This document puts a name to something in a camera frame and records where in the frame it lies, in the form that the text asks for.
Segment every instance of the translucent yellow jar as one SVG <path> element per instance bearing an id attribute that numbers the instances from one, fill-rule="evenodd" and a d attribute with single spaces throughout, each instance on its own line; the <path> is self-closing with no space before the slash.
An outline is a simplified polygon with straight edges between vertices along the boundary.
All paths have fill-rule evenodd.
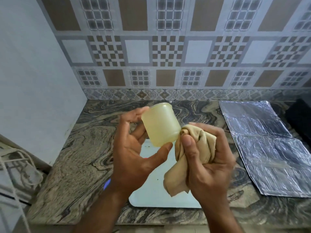
<path id="1" fill-rule="evenodd" d="M 155 147 L 176 141 L 181 130 L 172 105 L 166 102 L 150 107 L 142 114 L 142 121 Z"/>

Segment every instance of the forearm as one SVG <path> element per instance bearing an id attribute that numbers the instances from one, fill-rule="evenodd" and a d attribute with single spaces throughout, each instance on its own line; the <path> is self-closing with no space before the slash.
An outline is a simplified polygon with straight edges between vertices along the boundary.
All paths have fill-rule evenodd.
<path id="1" fill-rule="evenodd" d="M 202 206 L 211 233 L 243 233 L 237 223 L 228 203 L 219 204 L 212 208 L 210 204 Z"/>
<path id="2" fill-rule="evenodd" d="M 109 185 L 76 225 L 73 233 L 110 233 L 128 195 Z"/>

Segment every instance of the cloth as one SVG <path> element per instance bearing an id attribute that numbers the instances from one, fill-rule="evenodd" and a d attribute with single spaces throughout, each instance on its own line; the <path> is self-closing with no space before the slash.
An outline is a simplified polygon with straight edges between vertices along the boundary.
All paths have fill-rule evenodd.
<path id="1" fill-rule="evenodd" d="M 188 163 L 181 143 L 183 134 L 193 137 L 200 152 L 200 161 L 203 164 L 211 163 L 215 156 L 216 137 L 214 135 L 190 124 L 184 126 L 175 143 L 175 158 L 177 162 L 164 174 L 163 185 L 171 197 L 183 191 L 189 192 L 189 188 L 186 185 L 186 178 L 189 172 Z"/>

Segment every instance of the white cutting board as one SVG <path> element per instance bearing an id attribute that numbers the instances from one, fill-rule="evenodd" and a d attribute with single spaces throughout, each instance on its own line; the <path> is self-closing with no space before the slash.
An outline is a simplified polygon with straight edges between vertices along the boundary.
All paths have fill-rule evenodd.
<path id="1" fill-rule="evenodd" d="M 142 145 L 141 157 L 148 158 L 158 151 L 149 139 Z M 175 143 L 167 161 L 157 167 L 148 177 L 145 184 L 134 191 L 129 200 L 135 207 L 160 207 L 160 208 L 201 208 L 192 193 L 181 192 L 171 197 L 163 187 L 164 174 L 176 163 Z"/>

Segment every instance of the aluminum foil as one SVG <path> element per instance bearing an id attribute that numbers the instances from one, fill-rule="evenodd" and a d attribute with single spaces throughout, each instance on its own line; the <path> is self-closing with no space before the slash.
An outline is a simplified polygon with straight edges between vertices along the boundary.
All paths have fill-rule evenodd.
<path id="1" fill-rule="evenodd" d="M 220 101 L 219 106 L 261 194 L 311 197 L 311 155 L 268 101 Z"/>

